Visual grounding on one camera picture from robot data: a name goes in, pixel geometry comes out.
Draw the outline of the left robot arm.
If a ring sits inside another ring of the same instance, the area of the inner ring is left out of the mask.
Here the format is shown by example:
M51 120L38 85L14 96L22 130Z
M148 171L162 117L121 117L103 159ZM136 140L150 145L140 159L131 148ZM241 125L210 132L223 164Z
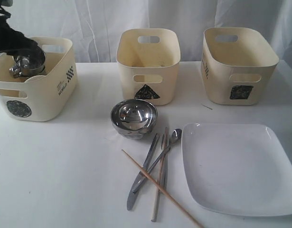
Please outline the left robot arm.
M13 1L0 0L0 53L10 56L22 55L24 52L36 51L38 44L36 41L24 36L20 31L16 31L7 23L11 13L3 7L11 7Z

